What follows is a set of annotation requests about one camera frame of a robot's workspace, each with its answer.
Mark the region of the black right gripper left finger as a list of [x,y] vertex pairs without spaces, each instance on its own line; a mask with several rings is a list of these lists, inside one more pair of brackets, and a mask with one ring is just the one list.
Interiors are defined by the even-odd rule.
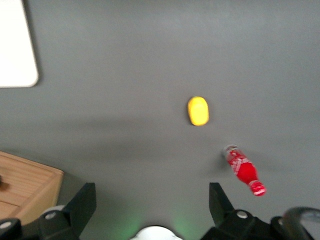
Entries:
[[38,220],[41,240],[78,240],[97,208],[96,185],[85,183],[62,208],[48,210]]

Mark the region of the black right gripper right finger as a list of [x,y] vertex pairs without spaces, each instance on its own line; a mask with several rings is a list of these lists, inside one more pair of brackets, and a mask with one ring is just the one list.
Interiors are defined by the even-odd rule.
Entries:
[[214,227],[203,240],[271,240],[270,225],[246,210],[235,209],[221,185],[209,184],[209,211]]

